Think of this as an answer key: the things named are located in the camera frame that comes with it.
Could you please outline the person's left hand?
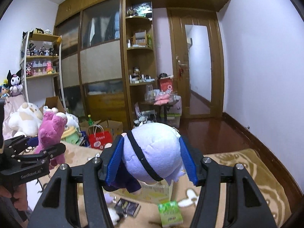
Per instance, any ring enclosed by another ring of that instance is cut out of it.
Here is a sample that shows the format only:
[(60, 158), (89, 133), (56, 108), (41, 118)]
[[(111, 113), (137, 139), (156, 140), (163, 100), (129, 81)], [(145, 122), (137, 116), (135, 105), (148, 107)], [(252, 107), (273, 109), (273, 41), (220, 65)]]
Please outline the person's left hand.
[(19, 185), (13, 195), (6, 188), (0, 186), (0, 195), (9, 199), (15, 198), (14, 207), (19, 211), (26, 211), (28, 209), (26, 184)]

